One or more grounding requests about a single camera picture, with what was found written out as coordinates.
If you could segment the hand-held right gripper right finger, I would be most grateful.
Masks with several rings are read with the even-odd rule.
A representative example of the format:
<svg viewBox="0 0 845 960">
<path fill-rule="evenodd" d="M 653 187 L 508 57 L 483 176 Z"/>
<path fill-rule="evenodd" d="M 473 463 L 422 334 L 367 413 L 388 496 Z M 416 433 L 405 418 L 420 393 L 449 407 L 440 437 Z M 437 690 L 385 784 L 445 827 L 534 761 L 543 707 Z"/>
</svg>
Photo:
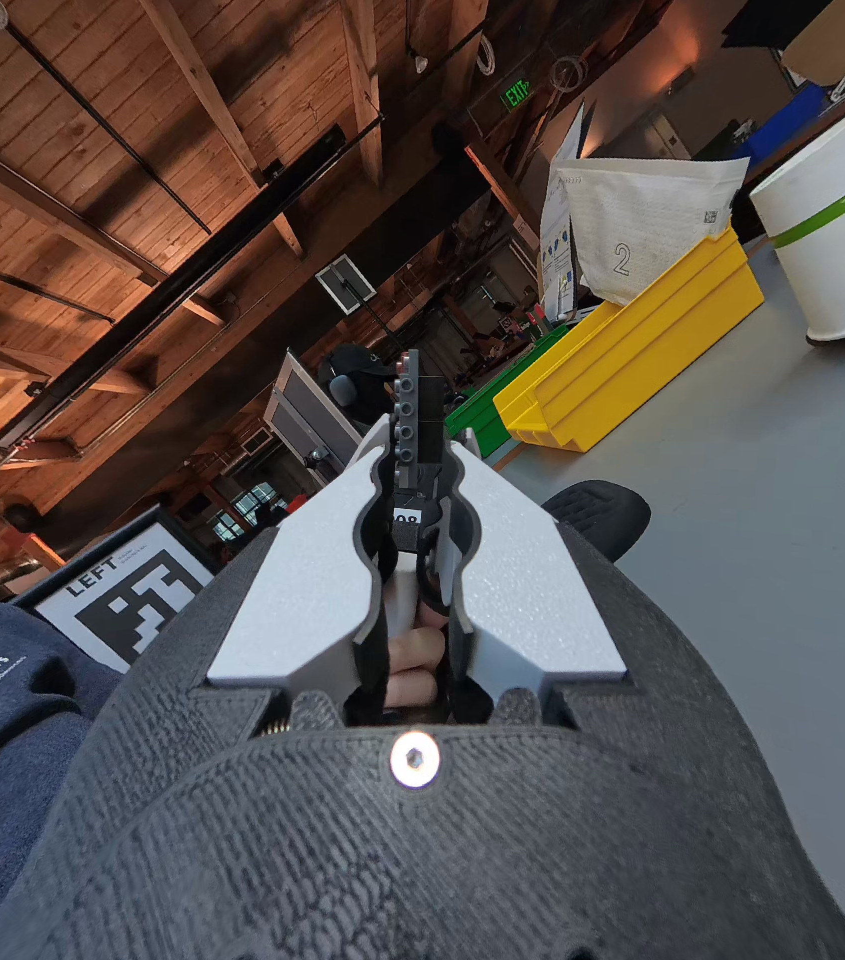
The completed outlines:
<svg viewBox="0 0 845 960">
<path fill-rule="evenodd" d="M 628 673 L 557 521 L 461 442 L 444 444 L 438 594 L 448 610 L 448 702 L 484 724 L 503 695 L 545 708 L 555 686 Z"/>
</svg>

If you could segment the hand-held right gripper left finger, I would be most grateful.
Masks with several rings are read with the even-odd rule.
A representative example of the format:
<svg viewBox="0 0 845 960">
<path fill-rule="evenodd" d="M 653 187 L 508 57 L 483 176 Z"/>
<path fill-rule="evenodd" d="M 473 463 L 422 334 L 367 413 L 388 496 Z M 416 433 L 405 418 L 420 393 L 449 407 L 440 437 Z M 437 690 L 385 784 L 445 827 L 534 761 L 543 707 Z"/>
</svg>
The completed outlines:
<svg viewBox="0 0 845 960">
<path fill-rule="evenodd" d="M 320 691 L 380 724 L 390 673 L 383 588 L 395 570 L 391 415 L 283 521 L 206 673 L 215 689 Z"/>
</svg>

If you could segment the grey lego assembly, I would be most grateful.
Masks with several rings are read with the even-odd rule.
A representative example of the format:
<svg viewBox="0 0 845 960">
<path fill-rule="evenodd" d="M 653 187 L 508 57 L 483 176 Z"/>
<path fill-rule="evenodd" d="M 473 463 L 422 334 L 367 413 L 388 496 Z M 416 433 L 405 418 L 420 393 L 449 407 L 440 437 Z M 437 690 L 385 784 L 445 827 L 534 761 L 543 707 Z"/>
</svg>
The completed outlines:
<svg viewBox="0 0 845 960">
<path fill-rule="evenodd" d="M 405 351 L 395 366 L 392 442 L 395 491 L 432 499 L 445 448 L 444 378 L 425 374 L 421 353 Z"/>
</svg>

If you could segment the person's left hand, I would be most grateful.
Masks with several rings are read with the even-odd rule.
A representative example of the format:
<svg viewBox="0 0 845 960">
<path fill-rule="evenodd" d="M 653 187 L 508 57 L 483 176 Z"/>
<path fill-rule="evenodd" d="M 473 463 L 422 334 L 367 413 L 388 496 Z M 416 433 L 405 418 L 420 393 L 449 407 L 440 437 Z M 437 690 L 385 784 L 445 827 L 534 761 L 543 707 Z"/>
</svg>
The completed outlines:
<svg viewBox="0 0 845 960">
<path fill-rule="evenodd" d="M 434 706 L 438 696 L 437 671 L 446 653 L 447 623 L 445 615 L 419 602 L 413 627 L 389 639 L 386 710 Z"/>
</svg>

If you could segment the green plastic bin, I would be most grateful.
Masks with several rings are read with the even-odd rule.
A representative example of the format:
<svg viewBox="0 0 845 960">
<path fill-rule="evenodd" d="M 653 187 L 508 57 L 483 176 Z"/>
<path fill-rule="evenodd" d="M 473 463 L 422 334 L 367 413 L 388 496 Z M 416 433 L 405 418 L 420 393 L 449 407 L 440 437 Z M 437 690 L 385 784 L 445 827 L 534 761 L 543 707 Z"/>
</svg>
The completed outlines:
<svg viewBox="0 0 845 960">
<path fill-rule="evenodd" d="M 540 340 L 529 345 L 523 354 L 503 367 L 501 372 L 491 378 L 461 406 L 447 414 L 444 425 L 448 436 L 454 439 L 463 431 L 471 429 L 483 458 L 495 453 L 508 442 L 511 435 L 503 425 L 494 402 L 495 396 L 539 360 L 570 330 L 569 325 L 561 324 L 546 333 Z"/>
</svg>

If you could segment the black padded chair back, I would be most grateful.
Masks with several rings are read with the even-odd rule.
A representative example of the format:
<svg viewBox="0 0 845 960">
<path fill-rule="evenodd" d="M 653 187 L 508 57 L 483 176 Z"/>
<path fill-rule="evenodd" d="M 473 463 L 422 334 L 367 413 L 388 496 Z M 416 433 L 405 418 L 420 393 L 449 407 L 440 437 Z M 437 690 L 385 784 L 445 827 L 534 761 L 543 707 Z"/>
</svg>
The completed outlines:
<svg viewBox="0 0 845 960">
<path fill-rule="evenodd" d="M 599 479 L 568 486 L 540 507 L 557 522 L 574 529 L 612 563 L 639 541 L 652 518 L 649 504 L 638 493 Z"/>
</svg>

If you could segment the black framed tag sign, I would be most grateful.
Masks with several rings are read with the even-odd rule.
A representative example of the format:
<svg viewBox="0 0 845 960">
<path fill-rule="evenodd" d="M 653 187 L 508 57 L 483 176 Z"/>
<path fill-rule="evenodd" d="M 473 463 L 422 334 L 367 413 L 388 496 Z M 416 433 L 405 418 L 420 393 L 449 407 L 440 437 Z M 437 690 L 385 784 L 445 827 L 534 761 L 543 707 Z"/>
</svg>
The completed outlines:
<svg viewBox="0 0 845 960">
<path fill-rule="evenodd" d="M 98 664 L 129 671 L 222 569 L 183 525 L 154 507 L 11 601 Z"/>
</svg>

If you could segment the white square lamp panel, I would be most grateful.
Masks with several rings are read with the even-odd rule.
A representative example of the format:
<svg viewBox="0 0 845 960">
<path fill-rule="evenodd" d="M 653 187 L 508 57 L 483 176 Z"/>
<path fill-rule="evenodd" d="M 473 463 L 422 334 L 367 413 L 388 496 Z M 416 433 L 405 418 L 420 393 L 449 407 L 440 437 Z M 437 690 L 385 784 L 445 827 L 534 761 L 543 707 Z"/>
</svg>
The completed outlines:
<svg viewBox="0 0 845 960">
<path fill-rule="evenodd" d="M 319 270 L 316 280 L 346 317 L 363 309 L 378 293 L 377 288 L 345 253 Z"/>
</svg>

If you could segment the yellow plastic bin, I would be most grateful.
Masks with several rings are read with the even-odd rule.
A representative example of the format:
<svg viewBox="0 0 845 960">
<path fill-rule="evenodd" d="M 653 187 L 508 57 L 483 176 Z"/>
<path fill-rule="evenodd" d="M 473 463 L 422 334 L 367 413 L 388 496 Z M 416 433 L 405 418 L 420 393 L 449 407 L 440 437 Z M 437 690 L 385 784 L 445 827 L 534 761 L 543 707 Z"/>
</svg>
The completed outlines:
<svg viewBox="0 0 845 960">
<path fill-rule="evenodd" d="M 512 438 L 587 453 L 765 300 L 733 228 L 627 305 L 605 301 L 493 399 Z"/>
</svg>

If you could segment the white printed poster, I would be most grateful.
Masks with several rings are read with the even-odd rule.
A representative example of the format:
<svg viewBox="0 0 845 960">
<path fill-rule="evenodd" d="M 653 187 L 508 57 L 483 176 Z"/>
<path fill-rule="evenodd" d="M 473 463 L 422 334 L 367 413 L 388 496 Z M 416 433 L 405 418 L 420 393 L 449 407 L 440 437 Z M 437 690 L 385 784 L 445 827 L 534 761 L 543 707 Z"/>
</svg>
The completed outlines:
<svg viewBox="0 0 845 960">
<path fill-rule="evenodd" d="M 573 122 L 550 162 L 540 221 L 540 270 L 542 307 L 552 326 L 576 310 L 579 280 L 573 251 L 570 199 L 558 167 L 578 160 L 586 116 L 581 102 Z"/>
</svg>

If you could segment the white paper bag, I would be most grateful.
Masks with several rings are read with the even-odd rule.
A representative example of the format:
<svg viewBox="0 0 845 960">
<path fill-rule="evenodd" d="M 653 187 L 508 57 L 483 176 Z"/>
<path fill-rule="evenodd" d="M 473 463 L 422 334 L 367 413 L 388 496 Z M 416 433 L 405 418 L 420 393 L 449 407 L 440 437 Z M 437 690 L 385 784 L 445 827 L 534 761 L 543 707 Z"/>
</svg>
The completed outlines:
<svg viewBox="0 0 845 960">
<path fill-rule="evenodd" d="M 726 231 L 749 163 L 747 156 L 554 162 L 584 286 L 628 305 L 697 244 Z"/>
</svg>

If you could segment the white paper cup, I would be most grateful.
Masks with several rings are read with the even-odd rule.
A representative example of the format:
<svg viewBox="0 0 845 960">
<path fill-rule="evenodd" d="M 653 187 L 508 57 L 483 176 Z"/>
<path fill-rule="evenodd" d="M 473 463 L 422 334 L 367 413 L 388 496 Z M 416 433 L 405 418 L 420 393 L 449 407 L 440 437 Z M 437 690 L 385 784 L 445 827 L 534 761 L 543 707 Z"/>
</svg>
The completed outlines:
<svg viewBox="0 0 845 960">
<path fill-rule="evenodd" d="M 845 340 L 845 116 L 750 192 L 807 322 L 807 339 Z"/>
</svg>

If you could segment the blue plastic bin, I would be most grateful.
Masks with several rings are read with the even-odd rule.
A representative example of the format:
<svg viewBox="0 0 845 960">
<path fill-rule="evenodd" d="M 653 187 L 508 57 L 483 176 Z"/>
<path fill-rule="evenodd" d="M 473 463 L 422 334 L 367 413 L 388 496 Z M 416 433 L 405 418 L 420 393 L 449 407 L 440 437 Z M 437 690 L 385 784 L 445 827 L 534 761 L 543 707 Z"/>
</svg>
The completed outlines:
<svg viewBox="0 0 845 960">
<path fill-rule="evenodd" d="M 811 82 L 805 83 L 789 103 L 741 141 L 728 158 L 747 159 L 751 165 L 764 162 L 802 127 L 812 123 L 827 103 L 827 90 Z"/>
</svg>

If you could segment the brown cardboard sheet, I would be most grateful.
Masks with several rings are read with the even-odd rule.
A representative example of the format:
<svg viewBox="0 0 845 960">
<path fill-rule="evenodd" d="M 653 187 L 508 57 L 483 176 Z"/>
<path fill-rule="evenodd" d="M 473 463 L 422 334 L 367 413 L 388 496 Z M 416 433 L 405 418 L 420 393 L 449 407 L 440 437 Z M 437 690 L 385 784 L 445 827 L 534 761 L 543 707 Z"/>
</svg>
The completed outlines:
<svg viewBox="0 0 845 960">
<path fill-rule="evenodd" d="M 845 74 L 845 1 L 832 1 L 785 48 L 782 64 L 831 91 Z"/>
</svg>

